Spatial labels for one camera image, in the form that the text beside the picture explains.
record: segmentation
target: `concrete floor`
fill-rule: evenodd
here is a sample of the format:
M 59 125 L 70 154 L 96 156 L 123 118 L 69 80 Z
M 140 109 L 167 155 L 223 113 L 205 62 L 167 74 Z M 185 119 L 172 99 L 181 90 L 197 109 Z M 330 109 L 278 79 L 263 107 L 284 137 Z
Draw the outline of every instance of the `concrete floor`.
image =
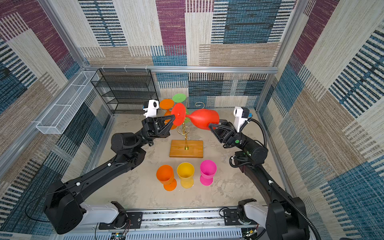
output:
M 234 122 L 233 109 L 215 109 L 220 119 Z M 118 114 L 115 116 L 115 124 L 109 139 L 114 133 L 136 132 L 142 125 L 141 120 L 144 116 Z M 183 136 L 178 134 L 176 129 L 171 130 L 171 136 L 166 139 L 155 139 L 152 147 L 144 146 L 147 152 L 143 163 L 132 171 L 120 175 L 113 179 L 90 197 L 86 203 L 102 204 L 110 201 L 118 201 L 123 207 L 128 209 L 138 208 L 166 208 L 166 207 L 213 207 L 213 206 L 235 206 L 238 201 L 254 198 L 265 204 L 263 197 L 254 186 L 252 181 L 245 176 L 238 168 L 229 166 L 228 159 L 238 151 L 238 148 L 224 149 L 215 136 L 207 130 L 198 129 L 188 122 L 190 127 L 188 134 L 189 140 L 204 141 L 204 158 L 170 158 L 169 149 L 172 139 L 183 140 Z M 249 123 L 243 133 L 250 138 L 263 141 L 263 136 L 255 123 Z M 99 165 L 111 159 L 115 153 L 111 150 L 110 140 L 105 146 L 101 155 Z M 211 186 L 203 186 L 200 183 L 200 164 L 209 159 L 216 163 L 217 173 Z M 185 189 L 180 185 L 177 176 L 177 166 L 182 162 L 189 162 L 195 167 L 194 186 Z M 177 180 L 175 190 L 168 192 L 156 178 L 156 171 L 161 165 L 172 166 Z M 283 187 L 279 172 L 269 153 L 264 163 L 264 168 L 275 179 L 276 183 Z

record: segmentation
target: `white mesh basket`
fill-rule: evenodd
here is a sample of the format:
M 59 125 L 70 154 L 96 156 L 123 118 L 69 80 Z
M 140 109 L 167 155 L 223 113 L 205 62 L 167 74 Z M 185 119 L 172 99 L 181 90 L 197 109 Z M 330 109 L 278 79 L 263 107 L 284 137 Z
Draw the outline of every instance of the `white mesh basket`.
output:
M 55 102 L 51 109 L 43 116 L 36 128 L 43 134 L 63 134 L 88 94 L 91 92 L 92 81 L 99 76 L 95 71 L 83 71 L 64 94 Z

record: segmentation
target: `metal bracket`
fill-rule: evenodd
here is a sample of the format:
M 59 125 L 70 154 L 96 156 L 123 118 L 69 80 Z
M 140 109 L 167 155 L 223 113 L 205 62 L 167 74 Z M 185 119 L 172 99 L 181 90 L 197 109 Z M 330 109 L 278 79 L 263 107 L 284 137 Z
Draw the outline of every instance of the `metal bracket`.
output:
M 128 214 L 128 218 L 131 220 L 131 225 L 129 229 L 140 229 L 143 212 L 127 212 L 127 214 Z M 111 224 L 107 224 L 107 223 L 99 224 L 99 230 L 110 230 L 110 229 L 115 229 L 115 228 Z
M 237 209 L 224 209 L 223 210 L 223 215 L 224 215 L 224 223 L 226 226 L 233 226 L 233 225 L 239 225 L 242 224 L 239 221 L 239 213 Z M 257 222 L 251 221 L 250 224 L 247 225 L 256 225 Z

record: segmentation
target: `patterned wall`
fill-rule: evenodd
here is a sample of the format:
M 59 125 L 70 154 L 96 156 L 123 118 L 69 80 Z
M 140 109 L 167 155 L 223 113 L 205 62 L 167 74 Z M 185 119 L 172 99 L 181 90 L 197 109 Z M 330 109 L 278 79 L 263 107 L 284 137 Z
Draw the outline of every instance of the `patterned wall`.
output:
M 50 223 L 40 220 L 49 185 L 86 173 L 109 121 L 109 111 L 93 89 L 62 135 L 39 133 L 0 181 L 0 239 L 48 239 Z
M 91 65 L 271 66 L 296 0 L 53 0 Z
M 79 70 L 59 34 L 36 0 L 1 0 L 0 155 Z M 0 239 L 47 239 L 49 223 L 28 220 L 28 202 L 57 179 L 85 172 L 109 120 L 91 92 L 62 135 L 39 133 L 0 180 Z M 46 220 L 43 201 L 29 205 Z
M 322 239 L 384 236 L 384 1 L 310 0 L 260 110 Z
M 2 0 L 0 155 L 78 71 L 36 0 Z
M 152 73 L 159 99 L 177 93 L 187 96 L 189 108 L 203 102 L 207 108 L 254 108 L 267 74 Z

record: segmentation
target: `black metal shelf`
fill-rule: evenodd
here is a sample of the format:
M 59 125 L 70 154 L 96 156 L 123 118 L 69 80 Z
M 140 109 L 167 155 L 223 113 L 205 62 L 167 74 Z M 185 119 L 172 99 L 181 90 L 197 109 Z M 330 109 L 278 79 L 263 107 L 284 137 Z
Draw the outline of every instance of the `black metal shelf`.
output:
M 113 114 L 143 114 L 143 105 L 158 100 L 151 71 L 145 69 L 99 69 L 93 86 Z
M 111 90 L 102 97 L 153 99 L 152 97 L 157 97 L 157 95 L 156 92 Z

